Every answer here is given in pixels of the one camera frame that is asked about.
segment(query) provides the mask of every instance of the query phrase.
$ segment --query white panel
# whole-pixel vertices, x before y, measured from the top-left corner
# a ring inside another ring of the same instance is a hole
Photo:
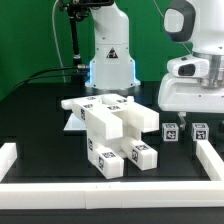
[[[15,143],[6,143],[0,149],[0,182],[9,171],[15,160],[17,151]]]

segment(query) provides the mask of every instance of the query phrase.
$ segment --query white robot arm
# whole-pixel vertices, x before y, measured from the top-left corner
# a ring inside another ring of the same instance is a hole
[[[70,17],[74,58],[78,63],[80,56],[74,20],[82,21],[89,11],[93,16],[95,57],[90,62],[86,87],[108,91],[140,85],[135,78],[135,61],[129,54],[129,19],[114,0],[72,0],[69,4],[62,2],[61,8],[66,8]]]
[[[224,111],[224,2],[173,0],[164,26],[177,43],[193,43],[192,55],[168,62],[159,93],[161,109],[177,112]]]
[[[91,10],[95,28],[95,57],[87,87],[116,90],[140,85],[129,53],[129,19],[114,3]]]

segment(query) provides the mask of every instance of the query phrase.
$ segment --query white foam barrier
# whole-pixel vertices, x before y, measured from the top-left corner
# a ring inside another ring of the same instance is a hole
[[[209,141],[197,141],[196,155],[212,181],[224,181],[224,163]]]

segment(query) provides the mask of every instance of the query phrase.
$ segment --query black cable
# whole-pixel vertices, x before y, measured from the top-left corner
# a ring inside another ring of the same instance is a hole
[[[29,78],[37,77],[39,75],[42,75],[42,74],[48,73],[48,72],[66,71],[66,70],[72,70],[72,69],[77,69],[77,67],[73,66],[73,67],[47,68],[47,69],[44,69],[44,70],[34,73]]]
[[[69,74],[69,75],[54,75],[54,76],[41,76],[41,77],[37,77],[37,76],[42,75],[42,74],[47,73],[47,72],[61,71],[61,70],[72,70],[72,69],[75,69],[75,67],[52,68],[52,69],[45,69],[45,70],[36,72],[33,75],[31,75],[28,79],[25,79],[25,80],[22,80],[22,81],[18,82],[11,89],[10,93],[12,93],[19,85],[21,85],[21,84],[28,84],[29,81],[32,81],[32,80],[35,80],[35,79],[58,78],[58,77],[71,77],[71,76],[73,76],[72,74]]]

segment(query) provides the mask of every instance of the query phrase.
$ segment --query small cube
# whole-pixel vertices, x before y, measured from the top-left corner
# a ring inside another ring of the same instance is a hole
[[[123,176],[124,160],[110,148],[96,149],[95,166],[107,179]]]
[[[177,142],[179,136],[179,127],[176,123],[163,123],[162,136],[165,142]]]
[[[206,123],[193,123],[192,124],[192,138],[193,141],[208,140],[209,127]]]

